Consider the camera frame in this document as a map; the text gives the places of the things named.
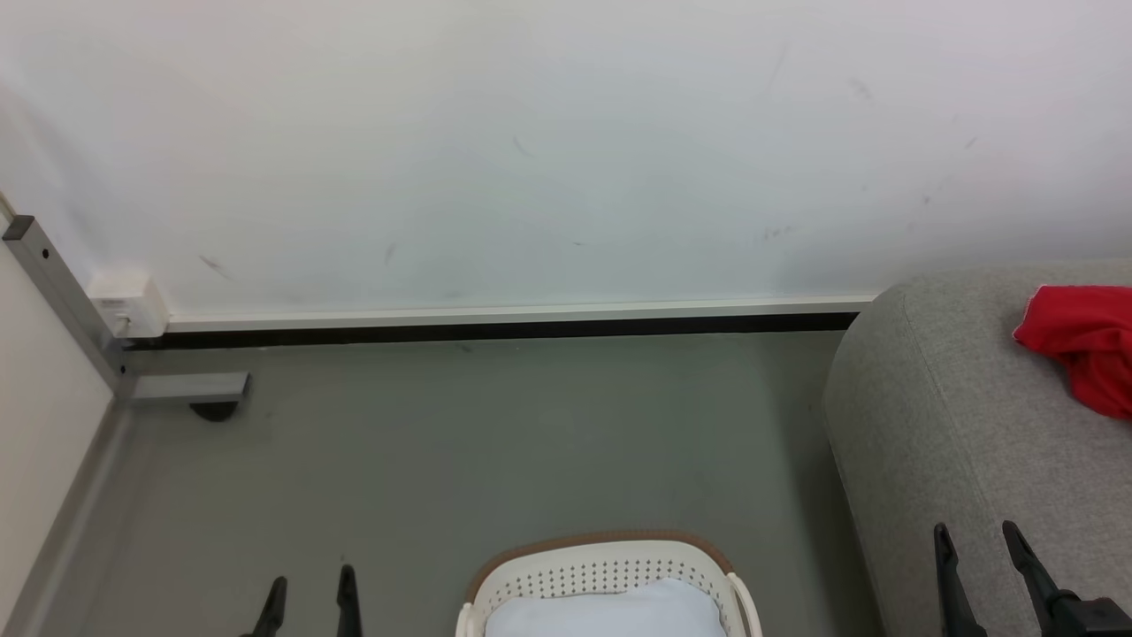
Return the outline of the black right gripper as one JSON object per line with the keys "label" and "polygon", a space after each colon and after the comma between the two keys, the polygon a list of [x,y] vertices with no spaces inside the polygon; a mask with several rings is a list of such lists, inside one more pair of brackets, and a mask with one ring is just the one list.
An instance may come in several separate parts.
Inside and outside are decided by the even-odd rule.
{"label": "black right gripper", "polygon": [[[1003,520],[1002,531],[1013,567],[1023,577],[1041,636],[1131,636],[1131,617],[1116,601],[1084,601],[1070,589],[1060,589],[1014,520]],[[946,524],[934,525],[933,543],[942,636],[987,636],[966,596]]]}

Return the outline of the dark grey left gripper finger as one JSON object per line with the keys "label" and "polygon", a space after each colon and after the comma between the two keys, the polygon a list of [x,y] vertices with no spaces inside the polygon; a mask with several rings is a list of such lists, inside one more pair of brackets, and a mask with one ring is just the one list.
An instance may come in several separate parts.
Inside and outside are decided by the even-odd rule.
{"label": "dark grey left gripper finger", "polygon": [[288,577],[276,577],[251,630],[252,637],[274,637],[286,616]]}
{"label": "dark grey left gripper finger", "polygon": [[337,637],[363,637],[363,614],[361,614],[355,569],[344,563],[340,569],[337,597]]}

